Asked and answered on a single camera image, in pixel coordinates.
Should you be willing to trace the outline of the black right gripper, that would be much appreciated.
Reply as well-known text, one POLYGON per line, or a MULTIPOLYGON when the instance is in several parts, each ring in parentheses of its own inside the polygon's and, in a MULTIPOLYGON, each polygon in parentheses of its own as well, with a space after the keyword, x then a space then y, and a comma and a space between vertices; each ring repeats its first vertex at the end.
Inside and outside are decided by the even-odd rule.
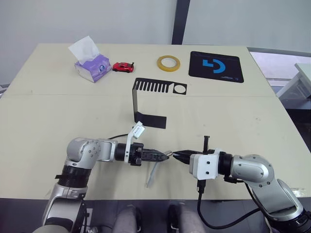
POLYGON ((202 155, 202 152, 199 151, 193 151, 193 150, 179 150, 179 151, 175 151, 173 153, 173 157, 186 164, 189 165, 191 160, 194 158, 195 155, 202 155))

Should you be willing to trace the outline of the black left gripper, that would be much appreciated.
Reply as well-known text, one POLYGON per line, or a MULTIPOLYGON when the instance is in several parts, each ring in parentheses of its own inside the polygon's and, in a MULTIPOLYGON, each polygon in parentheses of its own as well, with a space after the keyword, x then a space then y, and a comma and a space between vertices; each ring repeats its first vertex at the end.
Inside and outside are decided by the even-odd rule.
POLYGON ((142 153, 146 155, 143 160, 147 162, 163 162, 169 159, 169 156, 158 150, 143 148, 144 145, 142 143, 133 143, 130 145, 128 163, 131 166, 141 166, 142 153))

